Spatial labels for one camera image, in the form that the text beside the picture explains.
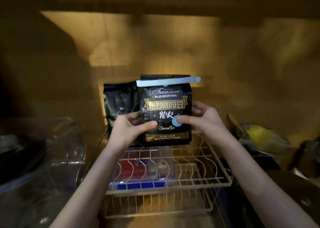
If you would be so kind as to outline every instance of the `white wire shelf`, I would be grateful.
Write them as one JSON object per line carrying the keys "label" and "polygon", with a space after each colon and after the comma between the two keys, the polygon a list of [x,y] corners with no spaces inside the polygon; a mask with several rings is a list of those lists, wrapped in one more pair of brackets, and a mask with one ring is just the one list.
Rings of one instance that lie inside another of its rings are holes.
{"label": "white wire shelf", "polygon": [[193,134],[190,145],[128,149],[118,161],[106,194],[223,187],[231,183],[210,143]]}
{"label": "white wire shelf", "polygon": [[181,189],[134,196],[107,195],[102,209],[106,219],[138,216],[206,213],[212,210],[211,190]]}

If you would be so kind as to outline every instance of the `coffee bag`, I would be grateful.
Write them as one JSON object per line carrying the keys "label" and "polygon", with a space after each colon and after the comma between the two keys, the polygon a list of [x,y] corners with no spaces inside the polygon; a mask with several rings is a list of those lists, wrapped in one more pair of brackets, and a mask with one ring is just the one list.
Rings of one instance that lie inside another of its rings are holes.
{"label": "coffee bag", "polygon": [[122,84],[104,84],[103,98],[108,124],[111,134],[113,123],[119,114],[139,111],[136,82]]}
{"label": "coffee bag", "polygon": [[143,122],[158,126],[144,134],[144,146],[186,145],[191,125],[177,122],[179,115],[191,115],[192,90],[189,75],[143,75],[137,81]]}

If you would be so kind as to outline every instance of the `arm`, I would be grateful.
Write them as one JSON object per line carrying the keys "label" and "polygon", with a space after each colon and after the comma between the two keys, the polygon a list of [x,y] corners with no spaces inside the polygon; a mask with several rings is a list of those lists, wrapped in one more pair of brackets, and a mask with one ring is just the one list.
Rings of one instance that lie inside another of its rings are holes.
{"label": "arm", "polygon": [[213,107],[196,103],[193,113],[200,117],[182,115],[178,121],[195,125],[220,149],[266,228],[318,227],[229,133]]}
{"label": "arm", "polygon": [[140,123],[138,117],[139,112],[117,117],[106,148],[50,228],[87,228],[90,226],[98,214],[118,159],[139,134],[158,125],[156,121],[138,125]]}

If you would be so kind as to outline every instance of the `forearm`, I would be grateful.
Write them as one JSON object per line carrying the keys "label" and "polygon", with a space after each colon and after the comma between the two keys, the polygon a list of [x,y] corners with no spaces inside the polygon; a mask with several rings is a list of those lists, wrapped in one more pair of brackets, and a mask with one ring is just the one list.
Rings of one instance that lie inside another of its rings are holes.
{"label": "forearm", "polygon": [[89,227],[97,216],[112,170],[121,155],[121,148],[108,143],[90,171],[50,228]]}
{"label": "forearm", "polygon": [[231,134],[217,145],[266,228],[318,227]]}

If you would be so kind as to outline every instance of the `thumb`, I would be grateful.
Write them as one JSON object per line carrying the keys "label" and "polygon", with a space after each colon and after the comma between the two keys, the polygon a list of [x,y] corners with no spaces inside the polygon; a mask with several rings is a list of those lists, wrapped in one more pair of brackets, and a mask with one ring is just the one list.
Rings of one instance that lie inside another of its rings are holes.
{"label": "thumb", "polygon": [[133,128],[135,129],[135,133],[137,135],[140,135],[148,130],[154,129],[157,126],[158,126],[157,121],[149,121],[141,125],[133,126]]}
{"label": "thumb", "polygon": [[203,118],[189,115],[181,115],[177,118],[177,121],[183,124],[195,125],[198,128],[203,125]]}

